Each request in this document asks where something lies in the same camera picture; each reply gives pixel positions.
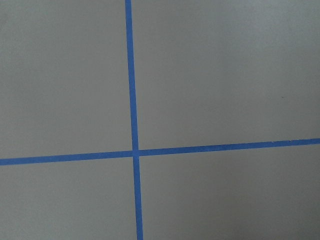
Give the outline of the blue tape grid lines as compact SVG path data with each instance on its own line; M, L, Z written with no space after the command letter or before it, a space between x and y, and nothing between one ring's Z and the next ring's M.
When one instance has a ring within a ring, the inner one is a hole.
M143 230L143 213L142 213L143 207L142 207L142 191L141 191L140 157L189 154L189 153L205 153L205 152L222 152L222 151L247 150L247 149L307 146L307 145L318 145L320 143L319 138L310 138L310 139L278 140L278 141L263 141L263 142L248 142L248 143L233 143L233 144L216 144L216 145L203 145L203 146L140 149L139 132L138 132L139 128L138 128L138 114L137 114L136 80L135 80L132 2L130 0L126 0L124 2L124 7L125 7L126 52L127 52L127 68L128 68L129 107L130 107L130 128L131 128L131 144L132 144L131 150L64 154L64 155L51 155L51 156L2 158L0 160L0 164L2 166L132 158L136 238L138 240L142 240L144 238L144 230Z

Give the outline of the brown paper table cover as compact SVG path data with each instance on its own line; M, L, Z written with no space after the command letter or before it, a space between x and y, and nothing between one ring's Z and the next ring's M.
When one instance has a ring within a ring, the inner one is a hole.
M141 150L320 139L317 0L131 0ZM0 159L132 149L125 0L0 3ZM317 240L320 144L141 156L143 240ZM3 240L137 240L131 157L0 165Z

